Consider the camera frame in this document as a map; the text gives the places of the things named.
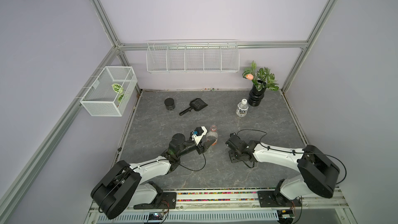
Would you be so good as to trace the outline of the clear bottle white label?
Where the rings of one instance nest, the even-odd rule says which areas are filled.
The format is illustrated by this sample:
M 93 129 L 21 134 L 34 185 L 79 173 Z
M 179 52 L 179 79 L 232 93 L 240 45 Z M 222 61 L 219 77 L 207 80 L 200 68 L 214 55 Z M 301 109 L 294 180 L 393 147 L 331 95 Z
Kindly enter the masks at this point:
M 237 110 L 236 110 L 237 116 L 245 117 L 247 115 L 248 109 L 249 109 L 248 103 L 242 104 L 242 102 L 240 101 L 237 105 Z

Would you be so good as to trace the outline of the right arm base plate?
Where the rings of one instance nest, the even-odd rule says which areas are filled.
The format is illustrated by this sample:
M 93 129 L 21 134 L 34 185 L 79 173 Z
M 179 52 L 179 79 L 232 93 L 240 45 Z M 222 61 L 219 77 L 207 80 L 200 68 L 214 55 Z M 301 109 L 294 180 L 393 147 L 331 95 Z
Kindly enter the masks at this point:
M 299 198 L 289 200 L 282 194 L 276 194 L 270 190 L 260 190 L 257 192 L 260 207 L 301 207 L 302 201 Z

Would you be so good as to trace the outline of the clear bottle red label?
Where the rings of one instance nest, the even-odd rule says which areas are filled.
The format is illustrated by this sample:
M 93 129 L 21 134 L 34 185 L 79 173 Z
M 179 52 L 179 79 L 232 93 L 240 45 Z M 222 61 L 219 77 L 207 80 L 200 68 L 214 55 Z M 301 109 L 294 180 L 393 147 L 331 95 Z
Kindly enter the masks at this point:
M 216 125 L 212 125 L 210 127 L 210 129 L 208 130 L 207 134 L 206 134 L 206 139 L 207 142 L 209 144 L 211 144 L 212 146 L 217 144 L 217 140 L 218 140 L 218 133 L 217 133 L 217 126 Z

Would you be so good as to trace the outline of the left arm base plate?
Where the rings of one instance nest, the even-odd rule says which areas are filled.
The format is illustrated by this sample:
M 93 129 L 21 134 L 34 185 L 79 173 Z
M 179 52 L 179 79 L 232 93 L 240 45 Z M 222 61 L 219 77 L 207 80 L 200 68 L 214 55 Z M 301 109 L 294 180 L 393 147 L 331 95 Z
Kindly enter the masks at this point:
M 134 205 L 134 209 L 175 209 L 177 203 L 176 192 L 158 193 L 151 203 L 140 203 Z

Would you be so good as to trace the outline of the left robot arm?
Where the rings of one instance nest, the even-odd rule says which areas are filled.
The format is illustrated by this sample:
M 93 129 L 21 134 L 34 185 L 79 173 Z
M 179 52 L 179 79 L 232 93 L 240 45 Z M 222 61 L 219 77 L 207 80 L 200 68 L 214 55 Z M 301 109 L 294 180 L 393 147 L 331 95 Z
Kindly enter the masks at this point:
M 117 162 L 91 191 L 98 211 L 108 219 L 119 216 L 133 199 L 139 185 L 157 176 L 167 175 L 181 166 L 181 157 L 197 151 L 203 155 L 216 140 L 193 131 L 188 140 L 181 133 L 173 135 L 168 148 L 160 156 L 137 164 Z

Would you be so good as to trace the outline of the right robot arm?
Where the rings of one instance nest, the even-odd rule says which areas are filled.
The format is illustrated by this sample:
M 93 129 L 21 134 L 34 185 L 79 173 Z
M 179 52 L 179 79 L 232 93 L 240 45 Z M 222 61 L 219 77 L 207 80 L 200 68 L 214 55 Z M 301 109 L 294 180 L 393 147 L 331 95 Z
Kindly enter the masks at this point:
M 271 146 L 260 141 L 246 143 L 235 133 L 230 135 L 226 145 L 230 149 L 232 163 L 243 162 L 249 168 L 253 168 L 249 162 L 271 163 L 299 172 L 294 178 L 278 182 L 271 197 L 278 205 L 309 194 L 327 199 L 333 197 L 340 168 L 316 146 L 293 149 Z

